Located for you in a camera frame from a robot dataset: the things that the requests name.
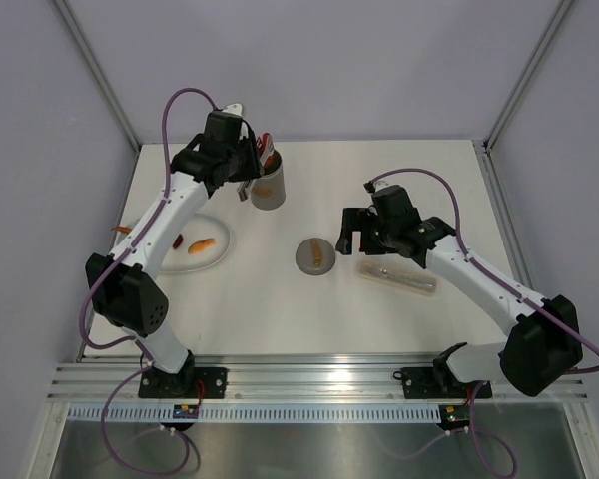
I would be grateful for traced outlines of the steel serving tongs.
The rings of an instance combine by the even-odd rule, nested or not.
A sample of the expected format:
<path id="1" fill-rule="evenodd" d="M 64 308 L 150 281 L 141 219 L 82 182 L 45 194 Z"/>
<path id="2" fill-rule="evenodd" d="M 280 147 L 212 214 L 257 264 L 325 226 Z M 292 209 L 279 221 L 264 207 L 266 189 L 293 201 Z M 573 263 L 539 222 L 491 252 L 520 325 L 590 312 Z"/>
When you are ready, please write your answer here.
<path id="1" fill-rule="evenodd" d="M 260 163 L 258 141 L 259 137 L 255 140 L 247 137 L 240 141 L 239 151 L 242 154 L 243 161 L 238 170 L 237 182 L 239 186 L 237 193 L 241 202 L 249 197 L 254 181 L 265 174 L 265 168 Z"/>

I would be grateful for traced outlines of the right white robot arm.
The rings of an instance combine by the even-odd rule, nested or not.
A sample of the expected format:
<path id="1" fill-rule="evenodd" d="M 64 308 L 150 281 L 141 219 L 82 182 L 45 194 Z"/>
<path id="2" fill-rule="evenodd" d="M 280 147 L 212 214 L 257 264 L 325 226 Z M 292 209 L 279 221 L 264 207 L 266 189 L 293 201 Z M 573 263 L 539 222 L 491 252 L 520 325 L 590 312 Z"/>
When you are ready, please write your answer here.
<path id="1" fill-rule="evenodd" d="M 366 208 L 342 212 L 335 249 L 350 255 L 353 235 L 366 255 L 397 254 L 448 281 L 481 308 L 506 339 L 473 345 L 459 342 L 432 362 L 435 388 L 455 395 L 481 381 L 505 380 L 535 397 L 583 358 L 576 339 L 574 304 L 562 295 L 549 299 L 481 261 L 460 241 L 460 233 L 439 217 L 423 219 L 405 188 L 388 186 L 371 195 Z"/>

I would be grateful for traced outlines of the red white shrimp piece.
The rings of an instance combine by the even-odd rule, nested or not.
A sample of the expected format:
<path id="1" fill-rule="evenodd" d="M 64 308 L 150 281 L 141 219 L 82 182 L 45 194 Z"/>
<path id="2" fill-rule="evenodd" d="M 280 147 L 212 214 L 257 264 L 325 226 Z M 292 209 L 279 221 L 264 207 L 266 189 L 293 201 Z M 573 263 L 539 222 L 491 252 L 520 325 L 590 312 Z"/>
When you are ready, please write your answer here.
<path id="1" fill-rule="evenodd" d="M 272 161 L 275 153 L 273 137 L 265 132 L 259 137 L 258 148 L 260 153 L 260 163 L 266 168 Z"/>

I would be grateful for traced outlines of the orange fried shrimp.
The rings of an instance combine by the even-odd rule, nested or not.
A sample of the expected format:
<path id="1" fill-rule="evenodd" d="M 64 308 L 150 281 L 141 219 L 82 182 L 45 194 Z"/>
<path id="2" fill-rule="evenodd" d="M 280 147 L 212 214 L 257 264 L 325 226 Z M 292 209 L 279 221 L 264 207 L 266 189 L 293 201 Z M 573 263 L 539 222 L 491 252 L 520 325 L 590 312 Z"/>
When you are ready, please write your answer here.
<path id="1" fill-rule="evenodd" d="M 125 235 L 127 235 L 131 231 L 130 228 L 123 227 L 123 226 L 115 226 L 115 227 L 111 228 L 111 230 L 115 231 L 115 232 L 118 232 L 118 233 L 125 234 Z"/>

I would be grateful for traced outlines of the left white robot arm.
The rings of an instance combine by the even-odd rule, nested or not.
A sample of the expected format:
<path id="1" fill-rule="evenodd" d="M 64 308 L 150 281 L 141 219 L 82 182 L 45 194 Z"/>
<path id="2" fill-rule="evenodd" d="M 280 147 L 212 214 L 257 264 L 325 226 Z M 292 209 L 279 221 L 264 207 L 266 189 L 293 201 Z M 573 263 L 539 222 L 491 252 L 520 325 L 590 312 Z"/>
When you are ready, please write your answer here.
<path id="1" fill-rule="evenodd" d="M 211 111 L 205 128 L 174 156 L 166 157 L 166 179 L 149 209 L 108 254 L 86 263 L 96 313 L 139 342 L 161 385 L 175 397 L 195 387 L 192 353 L 166 323 L 169 301 L 157 285 L 162 263 L 185 224 L 216 190 L 238 186 L 245 200 L 264 172 L 256 135 L 239 103 Z"/>

